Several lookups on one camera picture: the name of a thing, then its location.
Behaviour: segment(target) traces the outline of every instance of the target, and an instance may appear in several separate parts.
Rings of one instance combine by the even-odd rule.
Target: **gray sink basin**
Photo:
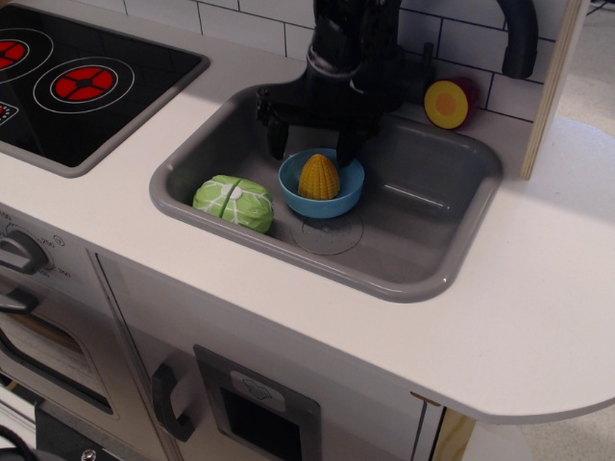
[[[451,285],[502,178],[487,146],[386,116],[357,157],[365,169],[357,206],[308,219],[284,201],[281,163],[268,154],[256,104],[255,88],[237,93],[158,168],[150,193],[163,213],[385,300],[419,302]],[[286,154],[335,142],[336,133],[291,127]],[[218,174],[269,190],[275,218],[268,233],[191,206],[195,191]]]

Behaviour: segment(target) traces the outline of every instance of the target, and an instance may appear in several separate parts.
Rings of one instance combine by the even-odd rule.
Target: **wooden edge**
[[[553,56],[547,72],[540,105],[529,135],[528,148],[521,166],[520,176],[529,180],[542,142],[551,126],[557,100],[566,80],[566,71],[580,37],[580,30],[589,7],[590,0],[569,0],[566,5],[562,24],[557,34]]]
[[[476,420],[447,408],[431,461],[462,461]]]

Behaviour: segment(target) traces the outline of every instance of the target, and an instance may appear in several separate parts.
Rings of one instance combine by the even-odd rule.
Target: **black handle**
[[[8,295],[0,295],[0,312],[29,314],[37,306],[37,298],[19,288],[15,288]]]
[[[168,365],[160,365],[152,376],[152,403],[156,419],[164,430],[176,439],[185,442],[194,432],[194,424],[187,415],[175,418],[171,406],[171,394],[176,385],[177,379],[173,370]]]
[[[11,449],[11,450],[8,450],[8,451],[6,451],[4,449],[0,450],[0,451],[5,451],[6,452],[5,454],[6,454],[7,458],[9,458],[9,459],[23,459],[24,461],[37,461],[37,457],[30,450],[30,448],[26,445],[26,443],[23,441],[23,439],[21,439],[21,437],[19,437],[16,433],[14,433],[8,427],[0,425],[0,437],[2,437],[3,439],[8,440],[13,445],[15,445],[15,448]]]

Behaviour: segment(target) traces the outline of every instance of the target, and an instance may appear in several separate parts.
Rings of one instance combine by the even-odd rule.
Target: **yellow corn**
[[[299,195],[312,200],[330,200],[339,193],[339,175],[332,161],[314,154],[304,165],[299,179]]]

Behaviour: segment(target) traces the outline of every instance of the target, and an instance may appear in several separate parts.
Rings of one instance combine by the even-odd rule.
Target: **blue bowl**
[[[297,193],[297,189],[304,165],[314,154],[322,154],[332,160],[337,167],[335,149],[307,149],[290,156],[282,164],[279,173],[280,186],[286,203],[308,218],[327,219],[344,214],[357,204],[361,196],[365,180],[363,167],[356,159],[344,168],[337,167],[341,188],[335,198],[330,200],[306,199]]]

